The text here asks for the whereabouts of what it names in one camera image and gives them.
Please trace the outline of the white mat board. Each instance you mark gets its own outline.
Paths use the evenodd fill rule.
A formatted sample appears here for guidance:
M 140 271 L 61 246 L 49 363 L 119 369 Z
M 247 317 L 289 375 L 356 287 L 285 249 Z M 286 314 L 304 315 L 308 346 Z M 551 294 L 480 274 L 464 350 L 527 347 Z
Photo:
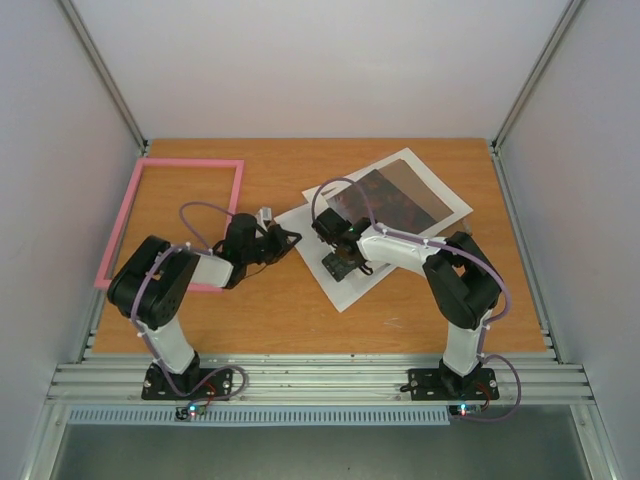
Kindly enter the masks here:
M 339 181 L 334 182 L 322 189 L 321 197 L 317 200 L 316 210 L 322 211 L 324 208 L 329 207 L 326 203 L 323 192 L 328 192 L 337 187 L 337 190 L 341 190 L 344 186 L 355 182 L 366 175 L 371 170 L 379 170 L 385 177 L 391 180 L 394 184 L 405 190 L 406 187 L 401 184 L 401 175 L 414 175 L 419 181 L 421 181 L 433 194 L 445 204 L 452 213 L 438 222 L 436 225 L 425 230 L 423 233 L 417 234 L 426 237 L 435 237 L 435 234 L 442 229 L 452 225 L 453 223 L 467 217 L 470 220 L 470 215 L 473 212 L 472 207 L 467 204 L 458 194 L 456 194 L 444 181 L 442 181 L 411 149 L 404 148 L 382 160 L 372 163 L 371 165 L 357 170 L 347 176 L 346 182 Z M 364 202 L 369 202 L 365 193 L 359 188 L 361 196 Z

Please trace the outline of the pink photo frame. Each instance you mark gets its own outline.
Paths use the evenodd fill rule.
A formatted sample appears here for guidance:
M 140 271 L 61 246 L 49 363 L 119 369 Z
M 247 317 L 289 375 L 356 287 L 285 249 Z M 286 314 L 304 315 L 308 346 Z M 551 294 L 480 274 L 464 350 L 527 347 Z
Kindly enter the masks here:
M 233 169 L 234 177 L 229 197 L 228 210 L 231 213 L 237 211 L 242 178 L 244 174 L 243 160 L 228 159 L 198 159 L 198 158 L 150 158 L 140 157 L 134 166 L 125 194 L 116 216 L 111 234 L 104 254 L 102 256 L 95 280 L 94 287 L 106 290 L 111 280 L 108 278 L 110 268 L 116 257 L 116 247 L 124 234 L 126 223 L 132 210 L 135 196 L 140 184 L 142 174 L 147 167 L 167 168 L 203 168 L 203 169 Z

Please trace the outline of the landscape photo print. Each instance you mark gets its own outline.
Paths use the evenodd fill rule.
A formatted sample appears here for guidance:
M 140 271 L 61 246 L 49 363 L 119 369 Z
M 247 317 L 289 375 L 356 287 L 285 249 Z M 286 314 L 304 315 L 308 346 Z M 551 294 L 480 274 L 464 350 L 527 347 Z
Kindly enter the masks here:
M 452 211 L 443 204 L 414 175 L 401 175 L 402 190 L 379 170 L 374 169 L 348 184 L 341 190 L 337 187 L 323 192 L 327 205 L 341 217 L 356 223 L 368 216 L 368 210 L 359 188 L 369 200 L 378 222 L 413 234 L 425 230 L 447 218 Z

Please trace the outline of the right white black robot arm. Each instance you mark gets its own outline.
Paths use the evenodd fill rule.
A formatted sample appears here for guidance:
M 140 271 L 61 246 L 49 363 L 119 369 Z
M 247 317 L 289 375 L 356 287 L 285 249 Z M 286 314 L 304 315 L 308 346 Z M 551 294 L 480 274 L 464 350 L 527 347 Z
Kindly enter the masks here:
M 322 264 L 337 282 L 353 271 L 372 275 L 373 262 L 425 278 L 448 322 L 439 383 L 451 399 L 475 387 L 490 316 L 505 285 L 470 235 L 425 239 L 367 217 L 351 223 L 331 208 L 312 215 L 312 228 L 332 248 Z

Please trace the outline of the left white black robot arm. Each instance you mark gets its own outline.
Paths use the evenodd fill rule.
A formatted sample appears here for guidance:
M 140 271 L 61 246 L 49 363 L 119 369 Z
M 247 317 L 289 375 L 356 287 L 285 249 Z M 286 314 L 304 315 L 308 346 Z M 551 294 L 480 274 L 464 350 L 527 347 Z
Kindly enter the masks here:
M 152 355 L 144 393 L 186 399 L 218 375 L 202 372 L 199 355 L 179 322 L 191 283 L 232 289 L 246 278 L 249 266 L 275 264 L 301 240 L 297 232 L 246 213 L 233 215 L 224 238 L 206 251 L 147 237 L 107 290 L 107 300 L 130 321 Z

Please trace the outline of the white backing paper sheet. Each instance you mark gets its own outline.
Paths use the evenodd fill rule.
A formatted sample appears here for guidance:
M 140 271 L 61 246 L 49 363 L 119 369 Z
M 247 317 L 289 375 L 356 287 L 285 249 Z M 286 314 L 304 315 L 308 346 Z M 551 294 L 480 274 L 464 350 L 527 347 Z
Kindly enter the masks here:
M 312 229 L 309 204 L 280 214 L 275 217 L 275 221 L 284 230 L 297 232 L 302 236 L 296 244 L 296 249 L 338 312 L 347 310 L 394 270 L 391 265 L 372 262 L 371 275 L 365 275 L 356 268 L 343 280 L 337 281 L 322 264 L 322 260 L 332 252 L 332 248 L 321 242 Z

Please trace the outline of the right small circuit board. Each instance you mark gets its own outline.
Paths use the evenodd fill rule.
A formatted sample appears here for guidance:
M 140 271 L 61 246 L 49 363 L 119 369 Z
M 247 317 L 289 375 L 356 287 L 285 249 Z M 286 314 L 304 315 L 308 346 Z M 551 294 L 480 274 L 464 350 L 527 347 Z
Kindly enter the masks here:
M 461 403 L 458 405 L 450 405 L 449 413 L 455 417 L 469 417 L 479 415 L 484 411 L 484 407 L 478 404 Z

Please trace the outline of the small circuit board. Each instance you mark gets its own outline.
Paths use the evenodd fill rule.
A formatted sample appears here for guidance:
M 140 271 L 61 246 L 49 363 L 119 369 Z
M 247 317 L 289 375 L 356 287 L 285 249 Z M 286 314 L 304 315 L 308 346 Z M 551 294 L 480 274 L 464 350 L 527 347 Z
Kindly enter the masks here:
M 207 407 L 203 405 L 177 407 L 175 409 L 174 418 L 176 421 L 194 421 L 196 418 L 204 416 L 206 413 Z
M 484 407 L 478 404 L 461 403 L 458 405 L 450 405 L 449 413 L 455 417 L 469 417 L 479 415 L 484 411 Z

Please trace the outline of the left small circuit board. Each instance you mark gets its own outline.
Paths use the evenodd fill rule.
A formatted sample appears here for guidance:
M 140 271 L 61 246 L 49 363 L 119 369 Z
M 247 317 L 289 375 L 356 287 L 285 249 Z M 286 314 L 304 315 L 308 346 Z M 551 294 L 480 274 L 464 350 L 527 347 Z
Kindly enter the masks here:
M 204 416 L 206 413 L 207 407 L 203 405 L 177 407 L 175 409 L 174 418 L 176 421 L 194 421 L 196 418 Z

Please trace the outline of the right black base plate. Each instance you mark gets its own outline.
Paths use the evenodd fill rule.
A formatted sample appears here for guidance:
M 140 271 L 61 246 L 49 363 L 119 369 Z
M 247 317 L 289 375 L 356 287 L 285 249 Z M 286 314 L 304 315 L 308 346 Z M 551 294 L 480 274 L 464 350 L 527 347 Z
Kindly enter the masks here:
M 408 381 L 400 390 L 408 392 L 413 401 L 493 401 L 500 398 L 495 372 L 486 367 L 465 377 L 439 368 L 410 369 Z

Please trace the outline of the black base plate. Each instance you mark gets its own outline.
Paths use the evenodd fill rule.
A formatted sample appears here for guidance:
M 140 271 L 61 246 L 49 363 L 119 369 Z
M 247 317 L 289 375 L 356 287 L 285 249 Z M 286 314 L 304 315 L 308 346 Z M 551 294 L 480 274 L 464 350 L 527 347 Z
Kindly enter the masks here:
M 231 368 L 190 367 L 183 374 L 164 372 L 152 364 L 147 370 L 141 398 L 146 401 L 227 400 L 234 392 L 235 375 Z
M 408 381 L 400 390 L 408 392 L 413 401 L 493 401 L 500 398 L 495 372 L 486 367 L 465 377 L 439 368 L 410 369 Z

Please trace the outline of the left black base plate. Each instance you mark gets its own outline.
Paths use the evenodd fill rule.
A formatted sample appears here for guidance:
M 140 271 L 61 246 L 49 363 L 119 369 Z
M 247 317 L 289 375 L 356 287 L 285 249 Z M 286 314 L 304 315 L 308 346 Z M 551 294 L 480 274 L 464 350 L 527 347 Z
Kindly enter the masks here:
M 152 364 L 147 370 L 141 398 L 146 401 L 227 400 L 234 392 L 235 375 L 231 368 L 190 367 L 183 374 L 164 372 Z

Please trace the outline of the aluminium rail base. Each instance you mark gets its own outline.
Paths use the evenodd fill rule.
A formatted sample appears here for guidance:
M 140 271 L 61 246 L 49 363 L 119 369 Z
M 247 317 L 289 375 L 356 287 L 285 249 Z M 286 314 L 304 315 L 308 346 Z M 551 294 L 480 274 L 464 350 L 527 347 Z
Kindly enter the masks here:
M 209 367 L 238 365 L 249 385 L 237 405 L 406 405 L 410 397 L 399 388 L 412 368 L 438 364 L 428 354 L 337 355 L 207 355 Z M 59 403 L 131 403 L 141 401 L 145 355 L 89 355 L 78 363 L 55 368 L 46 398 Z M 584 368 L 562 364 L 551 351 L 505 355 L 489 366 L 496 374 L 500 398 L 508 406 L 520 398 L 525 405 L 594 403 Z

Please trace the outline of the right aluminium corner post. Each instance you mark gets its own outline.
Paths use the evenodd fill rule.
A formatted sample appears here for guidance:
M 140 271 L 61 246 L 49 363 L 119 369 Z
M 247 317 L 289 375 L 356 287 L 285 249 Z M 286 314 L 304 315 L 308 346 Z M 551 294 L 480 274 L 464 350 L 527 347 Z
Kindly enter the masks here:
M 551 30 L 551 33 L 544 42 L 540 53 L 536 57 L 524 84 L 511 104 L 505 119 L 501 123 L 497 133 L 488 142 L 493 152 L 498 152 L 505 143 L 509 133 L 524 111 L 527 103 L 564 41 L 564 38 L 568 34 L 585 4 L 585 0 L 570 0 L 566 2 L 558 20 L 555 22 Z

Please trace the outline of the aluminium corner post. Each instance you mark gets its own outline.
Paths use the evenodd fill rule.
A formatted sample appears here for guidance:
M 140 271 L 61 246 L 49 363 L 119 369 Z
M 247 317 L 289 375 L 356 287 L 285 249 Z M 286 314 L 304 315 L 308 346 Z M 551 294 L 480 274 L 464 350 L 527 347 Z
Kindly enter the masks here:
M 488 142 L 493 152 L 498 152 L 505 143 L 509 133 L 524 111 L 527 103 L 564 41 L 564 38 L 568 34 L 585 4 L 585 0 L 570 0 L 566 2 L 558 20 L 555 22 L 551 30 L 551 33 L 544 42 L 540 53 L 536 57 L 524 84 L 511 104 L 505 119 L 501 123 L 497 133 Z
M 84 19 L 82 18 L 78 7 L 72 0 L 57 0 L 56 4 L 61 9 L 63 16 L 69 23 L 74 35 L 87 55 L 89 63 L 106 89 L 108 96 L 118 111 L 121 119 L 124 121 L 140 153 L 144 155 L 147 151 L 147 147 L 149 146 L 149 141 L 145 138 L 138 122 L 135 120 L 132 111 L 121 93 L 121 90 L 117 86 L 109 67 L 101 55 L 101 52 Z

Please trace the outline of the left aluminium corner post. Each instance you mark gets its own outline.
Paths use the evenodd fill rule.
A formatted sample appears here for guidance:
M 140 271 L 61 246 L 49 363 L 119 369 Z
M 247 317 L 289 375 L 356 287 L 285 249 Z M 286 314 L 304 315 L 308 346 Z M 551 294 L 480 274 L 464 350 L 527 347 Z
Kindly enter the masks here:
M 147 147 L 149 146 L 149 141 L 145 138 L 138 122 L 135 120 L 132 111 L 121 93 L 121 90 L 117 86 L 109 67 L 101 55 L 101 52 L 84 19 L 82 18 L 78 7 L 72 0 L 57 0 L 56 4 L 61 9 L 63 16 L 69 23 L 74 35 L 87 55 L 89 63 L 106 89 L 108 96 L 118 111 L 121 119 L 124 121 L 140 153 L 144 155 L 147 151 Z

